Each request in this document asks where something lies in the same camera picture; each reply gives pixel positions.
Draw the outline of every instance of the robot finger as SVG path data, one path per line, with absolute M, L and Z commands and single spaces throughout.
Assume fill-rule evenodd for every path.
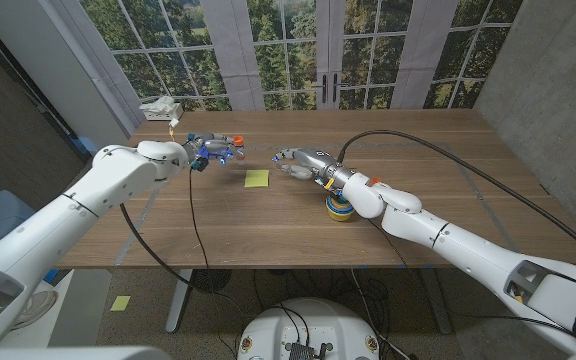
M 301 149 L 294 148 L 294 149 L 283 149 L 272 158 L 272 161 L 279 161 L 279 160 L 293 160 L 295 158 L 295 152 Z
M 299 165 L 277 164 L 277 168 L 299 180 L 312 180 L 315 174 L 308 168 Z

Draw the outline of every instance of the white panel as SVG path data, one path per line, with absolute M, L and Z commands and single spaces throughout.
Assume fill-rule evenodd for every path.
M 264 110 L 246 1 L 202 0 L 201 6 L 232 109 Z
M 329 109 L 339 108 L 339 86 L 334 85 L 334 75 L 337 75 L 337 83 L 341 82 L 341 65 L 344 56 L 344 20 L 346 16 L 346 2 L 333 1 L 330 4 L 330 37 L 329 37 L 329 76 L 328 76 L 328 99 Z
M 329 19 L 330 19 L 330 0 L 317 1 L 317 85 L 323 86 L 323 79 L 326 81 L 330 77 L 328 74 L 328 44 L 329 44 Z M 327 109 L 331 98 L 326 88 L 317 90 L 317 109 Z
M 77 1 L 39 0 L 120 126 L 133 134 L 145 120 L 139 97 Z
M 391 109 L 423 108 L 459 0 L 416 0 L 401 54 Z

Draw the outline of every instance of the wooden table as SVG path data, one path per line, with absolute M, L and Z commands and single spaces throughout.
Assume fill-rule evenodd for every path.
M 213 268 L 398 267 L 382 234 L 358 215 L 330 219 L 327 192 L 277 170 L 272 156 L 288 147 L 317 147 L 337 156 L 353 135 L 372 129 L 408 132 L 464 160 L 576 225 L 473 110 L 286 111 L 185 113 L 180 134 L 211 131 L 243 135 L 246 164 L 211 162 L 193 172 L 197 225 Z M 146 122 L 130 139 L 170 140 L 166 122 Z M 344 164 L 393 188 L 417 195 L 430 212 L 515 251 L 576 264 L 576 242 L 519 201 L 456 163 L 411 141 L 386 136 L 358 140 Z M 244 188 L 246 170 L 269 169 L 267 188 Z M 188 173 L 156 197 L 128 201 L 140 233 L 175 268 L 202 268 L 192 227 Z M 412 267 L 449 265 L 432 251 L 394 243 Z M 62 268 L 151 268 L 159 265 L 130 235 L 113 210 L 59 262 Z

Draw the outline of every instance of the table leg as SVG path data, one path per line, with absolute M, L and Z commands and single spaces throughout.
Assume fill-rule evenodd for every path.
M 439 329 L 439 332 L 444 335 L 448 335 L 452 333 L 452 325 L 450 324 L 450 317 L 445 310 L 446 301 L 441 292 L 439 279 L 437 278 L 435 269 L 424 268 L 419 269 L 419 271 L 421 272 L 421 280 L 423 281 L 424 287 L 426 288 L 426 291 L 428 291 L 428 294 L 432 297 L 433 300 L 443 306 L 443 308 L 441 308 L 434 302 L 430 301 L 430 306 L 432 306 L 432 312 L 435 315 L 435 320 L 437 321 L 437 328 Z
M 192 269 L 181 269 L 179 270 L 179 275 L 184 279 L 190 280 L 192 275 Z M 184 305 L 190 296 L 191 288 L 183 282 L 177 280 L 177 285 L 175 286 L 175 293 L 172 296 L 172 302 L 170 304 L 170 311 L 168 312 L 168 320 L 166 321 L 166 332 L 169 334 L 174 334 L 179 330 L 179 324 L 181 323 L 181 317 L 184 312 Z

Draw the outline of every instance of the door handle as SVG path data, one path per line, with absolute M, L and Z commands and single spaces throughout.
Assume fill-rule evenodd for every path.
M 335 74 L 335 76 L 333 77 L 333 85 L 332 85 L 332 102 L 337 101 L 337 86 L 339 86 L 339 88 L 344 88 L 346 86 L 350 86 L 350 84 L 337 83 L 337 74 Z
M 325 104 L 325 103 L 326 103 L 326 95 L 327 95 L 327 91 L 326 91 L 326 90 L 328 89 L 328 83 L 327 83 L 327 81 L 326 81 L 326 75 L 324 75 L 324 76 L 322 77 L 321 83 L 322 83 L 322 85 L 315 85 L 315 86 L 313 86 L 313 87 L 321 88 L 321 89 L 322 89 L 322 92 L 321 92 L 321 95 L 322 95 L 322 96 L 321 96 L 321 102 Z

